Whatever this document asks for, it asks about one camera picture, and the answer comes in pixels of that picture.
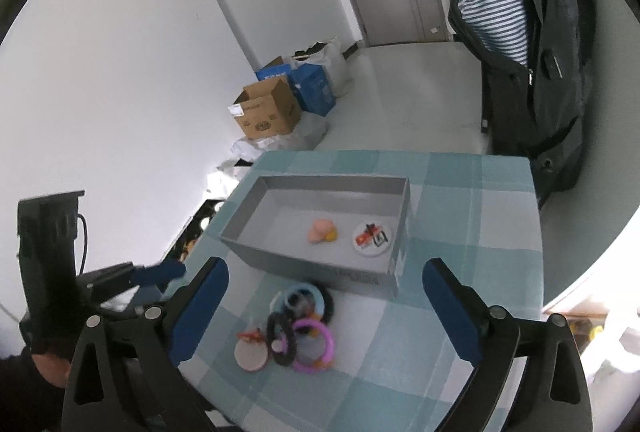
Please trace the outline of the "brown cardboard box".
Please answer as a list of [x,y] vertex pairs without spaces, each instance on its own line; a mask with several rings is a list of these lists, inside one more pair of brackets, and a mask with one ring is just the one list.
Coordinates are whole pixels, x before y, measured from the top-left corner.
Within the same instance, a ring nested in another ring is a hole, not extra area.
[[245,86],[228,110],[249,140],[291,134],[302,117],[285,76]]

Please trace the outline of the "red rimmed white pin badge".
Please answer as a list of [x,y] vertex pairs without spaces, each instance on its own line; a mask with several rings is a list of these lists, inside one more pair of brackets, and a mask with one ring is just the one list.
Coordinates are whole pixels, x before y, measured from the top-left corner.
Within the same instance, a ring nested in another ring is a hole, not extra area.
[[241,369],[256,372],[268,363],[269,352],[262,339],[239,338],[234,348],[234,358]]

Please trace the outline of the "teal plaid tablecloth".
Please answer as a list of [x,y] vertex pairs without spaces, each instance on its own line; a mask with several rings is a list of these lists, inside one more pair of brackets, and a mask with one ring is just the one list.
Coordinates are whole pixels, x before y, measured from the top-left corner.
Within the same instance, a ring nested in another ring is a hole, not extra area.
[[[218,236],[232,207],[262,173],[404,176],[410,184],[408,256],[396,299],[336,293],[329,370],[301,374],[269,363],[243,370],[242,331],[265,325],[286,280],[244,264]],[[195,273],[212,256],[229,288],[198,350],[180,369],[232,423],[247,431],[431,431],[469,377],[422,288],[439,257],[490,305],[538,319],[544,260],[532,174],[522,158],[400,151],[277,151],[235,188],[189,256]]]

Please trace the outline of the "white plastic bag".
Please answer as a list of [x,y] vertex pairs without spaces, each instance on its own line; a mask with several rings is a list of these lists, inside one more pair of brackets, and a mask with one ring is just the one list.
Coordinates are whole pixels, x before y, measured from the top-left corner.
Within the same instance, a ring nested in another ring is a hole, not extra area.
[[245,137],[236,140],[230,149],[232,158],[218,165],[216,170],[207,175],[206,191],[213,198],[227,198],[248,173],[250,166],[264,153],[280,150],[314,150],[328,132],[329,123],[325,118],[304,112],[291,134],[257,140]]

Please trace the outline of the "red cartoon charm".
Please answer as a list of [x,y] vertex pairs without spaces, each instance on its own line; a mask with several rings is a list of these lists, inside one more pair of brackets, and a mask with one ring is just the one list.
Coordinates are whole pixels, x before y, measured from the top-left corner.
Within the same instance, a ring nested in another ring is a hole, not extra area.
[[239,332],[236,335],[236,337],[239,340],[242,340],[247,343],[260,343],[265,341],[264,335],[262,334],[262,331],[260,331],[259,328],[254,330]]

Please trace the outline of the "blue cardboard box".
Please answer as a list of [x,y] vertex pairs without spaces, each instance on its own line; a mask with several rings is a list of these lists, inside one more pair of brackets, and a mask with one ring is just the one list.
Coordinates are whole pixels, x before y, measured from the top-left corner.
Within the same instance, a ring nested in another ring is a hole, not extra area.
[[266,66],[256,72],[258,80],[284,76],[294,97],[303,111],[325,117],[335,106],[336,100],[322,66],[304,63],[293,68],[289,63]]

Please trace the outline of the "pink pig toy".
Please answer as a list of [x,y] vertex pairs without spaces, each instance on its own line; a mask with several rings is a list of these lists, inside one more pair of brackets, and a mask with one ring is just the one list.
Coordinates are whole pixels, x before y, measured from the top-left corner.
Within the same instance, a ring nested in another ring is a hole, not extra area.
[[316,219],[308,231],[309,243],[334,242],[337,239],[337,227],[330,219]]

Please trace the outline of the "white badge with red print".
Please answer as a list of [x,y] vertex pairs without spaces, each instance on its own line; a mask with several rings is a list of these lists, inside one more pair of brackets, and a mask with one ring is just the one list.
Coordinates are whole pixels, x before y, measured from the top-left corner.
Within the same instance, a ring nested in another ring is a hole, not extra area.
[[392,245],[393,232],[379,222],[361,223],[352,233],[352,247],[365,257],[377,257],[386,253]]

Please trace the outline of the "white bag by wall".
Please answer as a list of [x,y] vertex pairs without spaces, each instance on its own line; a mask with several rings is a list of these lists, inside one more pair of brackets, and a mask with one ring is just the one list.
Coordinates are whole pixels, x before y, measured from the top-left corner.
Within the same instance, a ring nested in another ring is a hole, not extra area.
[[352,74],[349,72],[341,42],[337,37],[318,40],[306,49],[296,51],[293,59],[299,64],[321,66],[336,98],[342,98],[350,91]]

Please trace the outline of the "grey open cardboard box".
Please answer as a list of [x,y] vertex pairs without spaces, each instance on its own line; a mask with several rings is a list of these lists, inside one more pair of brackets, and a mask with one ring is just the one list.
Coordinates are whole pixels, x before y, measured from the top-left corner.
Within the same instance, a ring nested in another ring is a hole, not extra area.
[[262,175],[219,238],[266,273],[393,299],[404,270],[410,184],[374,175]]

